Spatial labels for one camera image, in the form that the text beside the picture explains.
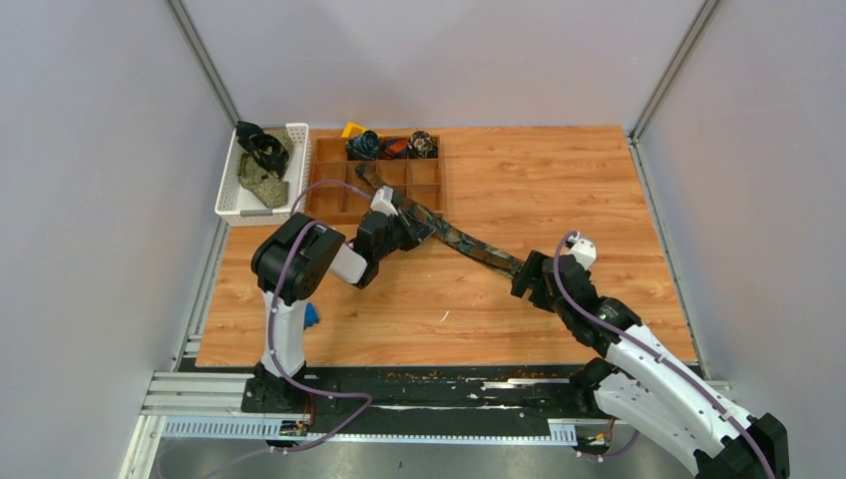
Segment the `dark patterned necktie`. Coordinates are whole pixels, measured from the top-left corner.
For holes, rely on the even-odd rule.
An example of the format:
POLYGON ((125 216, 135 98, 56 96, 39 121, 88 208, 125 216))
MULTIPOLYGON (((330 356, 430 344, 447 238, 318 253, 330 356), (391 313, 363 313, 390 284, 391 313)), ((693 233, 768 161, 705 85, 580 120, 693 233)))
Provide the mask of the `dark patterned necktie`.
POLYGON ((524 265, 522 259, 459 230, 404 194, 394 191, 390 195, 390 202, 400 214, 431 230, 432 236, 441 243, 508 278, 517 274, 524 265))

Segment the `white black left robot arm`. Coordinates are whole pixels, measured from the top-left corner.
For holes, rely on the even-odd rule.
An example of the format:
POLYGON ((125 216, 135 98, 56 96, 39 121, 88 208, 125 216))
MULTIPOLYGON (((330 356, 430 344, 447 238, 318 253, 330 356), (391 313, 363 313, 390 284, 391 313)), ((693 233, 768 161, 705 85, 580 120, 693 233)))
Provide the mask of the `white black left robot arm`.
POLYGON ((264 351, 245 384, 241 410, 293 413, 315 395, 303 384, 303 337, 310 297, 333 274, 359 289, 397 250, 419 246, 432 228, 406 214, 369 212, 349 239, 305 214, 295 214, 255 251, 250 268, 265 305, 264 351))

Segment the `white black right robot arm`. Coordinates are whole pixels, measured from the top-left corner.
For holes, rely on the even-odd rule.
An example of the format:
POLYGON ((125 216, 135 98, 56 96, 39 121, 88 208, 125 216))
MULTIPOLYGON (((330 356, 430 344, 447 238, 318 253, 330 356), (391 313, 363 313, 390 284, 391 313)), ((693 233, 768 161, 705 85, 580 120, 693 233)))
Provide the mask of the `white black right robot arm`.
POLYGON ((677 359, 619 299, 601 295, 595 255, 532 251, 509 270, 511 293, 556 313, 597 357, 574 377, 570 402, 583 416, 607 414, 633 426, 695 478, 787 478, 785 425, 755 416, 677 359))

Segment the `rolled orange striped tie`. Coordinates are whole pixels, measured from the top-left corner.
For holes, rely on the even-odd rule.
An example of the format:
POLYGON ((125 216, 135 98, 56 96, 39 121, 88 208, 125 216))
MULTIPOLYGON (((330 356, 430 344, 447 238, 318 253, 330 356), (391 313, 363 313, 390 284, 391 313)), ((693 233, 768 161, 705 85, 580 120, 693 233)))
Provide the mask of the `rolled orange striped tie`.
POLYGON ((407 138, 384 137, 380 140, 378 160, 404 160, 409 158, 407 138))

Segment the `rolled dark blue tie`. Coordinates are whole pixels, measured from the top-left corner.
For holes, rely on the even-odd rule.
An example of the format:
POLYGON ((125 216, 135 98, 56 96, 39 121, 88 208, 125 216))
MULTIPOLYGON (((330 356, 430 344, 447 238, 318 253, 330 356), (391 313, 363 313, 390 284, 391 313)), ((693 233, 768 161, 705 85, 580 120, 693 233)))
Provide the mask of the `rolled dark blue tie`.
POLYGON ((372 130, 365 130, 346 141, 345 151, 348 161, 375 161, 382 151, 380 137, 372 130))

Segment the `rolled brown floral tie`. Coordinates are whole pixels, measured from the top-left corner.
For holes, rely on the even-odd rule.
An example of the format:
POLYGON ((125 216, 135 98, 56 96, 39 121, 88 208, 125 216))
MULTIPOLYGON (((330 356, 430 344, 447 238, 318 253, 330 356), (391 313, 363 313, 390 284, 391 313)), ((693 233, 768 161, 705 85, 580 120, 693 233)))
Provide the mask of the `rolled brown floral tie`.
POLYGON ((418 130, 408 137, 409 159, 436 159, 439 147, 434 137, 427 131, 418 130))

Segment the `blue toy block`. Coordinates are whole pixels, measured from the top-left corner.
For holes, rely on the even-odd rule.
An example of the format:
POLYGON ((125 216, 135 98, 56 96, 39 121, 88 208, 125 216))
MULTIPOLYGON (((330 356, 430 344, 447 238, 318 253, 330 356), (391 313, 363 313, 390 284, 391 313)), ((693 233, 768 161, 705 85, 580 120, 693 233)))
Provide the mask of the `blue toy block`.
POLYGON ((320 316, 312 303, 308 303, 305 307, 303 328, 308 329, 320 322, 320 316))

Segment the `yellow object behind tray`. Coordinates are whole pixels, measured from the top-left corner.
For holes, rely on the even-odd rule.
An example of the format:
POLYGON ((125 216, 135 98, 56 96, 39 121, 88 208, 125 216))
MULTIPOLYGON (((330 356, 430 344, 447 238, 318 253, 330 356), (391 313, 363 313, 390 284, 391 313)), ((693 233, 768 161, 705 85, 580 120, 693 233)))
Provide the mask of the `yellow object behind tray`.
POLYGON ((351 139, 365 133, 367 130, 368 128, 362 125, 354 122, 347 122, 342 130, 341 137, 343 139, 351 139))

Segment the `olive green tie in basket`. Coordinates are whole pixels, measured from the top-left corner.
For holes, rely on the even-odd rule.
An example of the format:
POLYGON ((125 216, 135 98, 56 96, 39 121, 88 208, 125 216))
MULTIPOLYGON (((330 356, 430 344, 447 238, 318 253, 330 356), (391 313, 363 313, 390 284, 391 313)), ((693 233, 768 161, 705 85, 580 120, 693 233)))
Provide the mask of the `olive green tie in basket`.
POLYGON ((236 178, 242 188, 267 208, 281 208, 289 199, 289 182, 262 168, 248 153, 242 153, 238 159, 236 178))

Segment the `black patterned tie in basket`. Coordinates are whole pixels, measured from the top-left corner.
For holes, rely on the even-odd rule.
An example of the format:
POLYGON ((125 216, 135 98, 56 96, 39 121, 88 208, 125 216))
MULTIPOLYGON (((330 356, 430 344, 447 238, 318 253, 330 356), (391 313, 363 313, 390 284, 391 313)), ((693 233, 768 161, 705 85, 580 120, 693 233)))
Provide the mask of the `black patterned tie in basket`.
POLYGON ((283 179, 289 164, 289 150, 259 125, 239 121, 235 126, 238 144, 264 170, 283 179))

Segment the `white plastic basket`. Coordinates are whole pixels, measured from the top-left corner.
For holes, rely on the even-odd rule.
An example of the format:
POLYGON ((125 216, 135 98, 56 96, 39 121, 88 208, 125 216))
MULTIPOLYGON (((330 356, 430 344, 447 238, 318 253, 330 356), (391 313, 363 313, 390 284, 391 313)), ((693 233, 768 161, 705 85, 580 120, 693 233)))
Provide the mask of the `white plastic basket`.
POLYGON ((305 123, 233 130, 214 212, 232 227, 270 226, 299 212, 308 185, 311 145, 305 123))

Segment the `aluminium frame rail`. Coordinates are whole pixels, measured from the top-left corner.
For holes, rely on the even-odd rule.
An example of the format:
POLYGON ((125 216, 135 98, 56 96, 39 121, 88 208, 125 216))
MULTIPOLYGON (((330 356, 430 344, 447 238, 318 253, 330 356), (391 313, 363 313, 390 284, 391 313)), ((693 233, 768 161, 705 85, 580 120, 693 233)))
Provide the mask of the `aluminium frame rail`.
POLYGON ((209 85, 212 95, 228 122, 234 127, 240 120, 240 114, 224 84, 221 74, 214 64, 212 56, 202 39, 200 30, 186 3, 182 0, 165 0, 164 3, 168 7, 188 49, 209 85))

